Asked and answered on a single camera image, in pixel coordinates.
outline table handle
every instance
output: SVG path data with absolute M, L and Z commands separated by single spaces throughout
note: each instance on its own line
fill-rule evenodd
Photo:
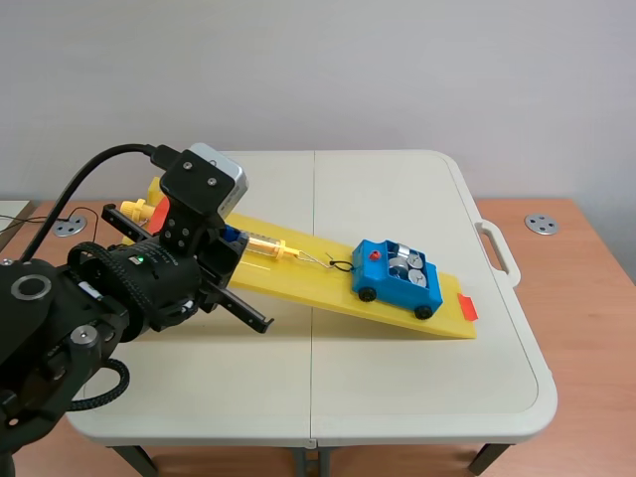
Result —
M 516 287 L 521 281 L 521 270 L 515 262 L 515 258 L 506 243 L 504 235 L 496 225 L 489 221 L 481 221 L 475 226 L 477 228 L 477 232 L 488 237 L 493 249 L 495 250 L 499 263 L 501 263 L 506 275 L 508 275 L 508 281 L 510 281 L 513 288 Z

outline yellow syringe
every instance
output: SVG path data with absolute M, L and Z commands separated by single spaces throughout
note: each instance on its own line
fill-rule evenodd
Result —
M 294 258 L 298 258 L 299 260 L 313 261 L 324 266 L 325 268 L 331 268 L 331 265 L 323 263 L 317 258 L 314 258 L 306 251 L 287 246 L 285 240 L 283 239 L 262 236 L 261 234 L 255 234 L 247 231 L 244 232 L 249 238 L 246 248 L 247 251 L 271 256 L 275 260 L 280 260 L 286 255 L 293 256 Z

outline black wire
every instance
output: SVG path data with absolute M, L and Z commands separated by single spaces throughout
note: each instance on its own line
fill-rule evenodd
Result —
M 91 240 L 91 241 L 95 241 L 97 239 L 97 227 L 99 226 L 99 214 L 93 209 L 89 209 L 88 207 L 83 207 L 83 206 L 75 207 L 66 219 L 58 219 L 58 220 L 63 222 L 70 221 L 75 211 L 89 211 L 95 216 L 95 227 L 92 230 L 92 240 Z
M 29 219 L 20 219 L 19 217 L 5 216 L 4 214 L 0 214 L 0 219 L 11 219 L 12 221 L 31 222 L 33 224 L 41 224 L 42 219 L 45 219 L 46 217 L 47 216 L 30 217 Z
M 99 214 L 94 211 L 93 209 L 90 209 L 88 207 L 83 207 L 83 206 L 79 206 L 79 207 L 75 207 L 71 213 L 69 214 L 68 217 L 66 217 L 65 219 L 58 219 L 59 222 L 69 222 L 71 220 L 71 216 L 73 215 L 73 213 L 75 211 L 89 211 L 91 212 L 94 216 L 95 216 L 95 227 L 92 230 L 92 240 L 91 241 L 95 241 L 97 239 L 97 228 L 99 226 Z M 11 217 L 11 216 L 5 216 L 3 214 L 0 214 L 0 218 L 2 219 L 11 219 L 12 221 L 18 221 L 17 224 L 12 224 L 10 226 L 8 226 L 6 229 L 3 229 L 2 231 L 0 231 L 0 234 L 2 234 L 3 232 L 8 231 L 9 229 L 13 229 L 14 227 L 18 227 L 18 226 L 22 226 L 23 224 L 43 224 L 44 220 L 47 216 L 39 216 L 39 217 L 30 217 L 29 219 L 20 219 L 17 217 Z
M 340 264 L 345 264 L 348 267 L 342 267 L 340 266 Z M 346 272 L 350 272 L 354 270 L 354 264 L 351 261 L 347 261 L 347 260 L 329 260 L 329 264 L 338 268 L 340 271 L 346 271 Z
M 103 364 L 102 367 L 116 371 L 119 374 L 119 383 L 117 384 L 117 386 L 115 386 L 112 390 L 107 391 L 103 395 L 89 397 L 87 399 L 72 400 L 71 405 L 69 406 L 70 412 L 102 407 L 103 405 L 107 405 L 109 402 L 113 402 L 114 400 L 119 398 L 124 391 L 126 391 L 128 385 L 130 385 L 130 372 L 128 371 L 126 365 L 121 363 L 119 360 L 109 359 Z
M 5 229 L 0 231 L 0 234 L 2 234 L 3 232 L 7 232 L 8 230 L 13 229 L 14 227 L 22 226 L 23 224 L 41 224 L 43 221 L 39 219 L 45 219 L 46 217 L 31 217 L 29 219 L 19 219 L 17 217 L 5 216 L 0 214 L 0 218 L 18 221 L 16 224 L 11 224 L 10 226 L 7 226 Z
M 67 204 L 73 193 L 80 186 L 81 182 L 90 174 L 97 166 L 101 163 L 107 161 L 111 157 L 118 156 L 119 154 L 124 154 L 126 152 L 141 152 L 147 156 L 152 156 L 152 153 L 155 151 L 155 147 L 149 144 L 122 144 L 120 146 L 114 146 L 105 151 L 100 152 L 95 157 L 90 159 L 79 171 L 75 174 L 75 176 L 71 179 L 69 184 L 66 186 L 64 191 L 60 194 L 58 199 L 56 200 L 55 205 L 51 209 L 51 212 L 47 216 L 47 219 L 44 221 L 40 229 L 37 231 L 31 243 L 25 248 L 22 256 L 20 257 L 20 261 L 29 261 L 33 258 L 36 251 L 42 244 L 42 241 L 47 236 L 47 233 L 55 223 L 56 219 L 60 215 L 60 212 Z

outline black wheel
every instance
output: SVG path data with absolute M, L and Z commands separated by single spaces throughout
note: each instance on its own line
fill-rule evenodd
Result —
M 378 293 L 371 286 L 365 286 L 358 292 L 358 297 L 368 303 L 374 301 L 378 297 Z
M 433 316 L 433 310 L 430 309 L 430 306 L 418 306 L 415 308 L 415 318 L 418 320 L 427 320 Z

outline blue toy car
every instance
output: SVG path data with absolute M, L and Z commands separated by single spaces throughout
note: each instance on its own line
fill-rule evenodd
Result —
M 376 299 L 430 318 L 443 302 L 437 267 L 425 255 L 390 240 L 363 240 L 353 253 L 354 292 L 362 301 Z

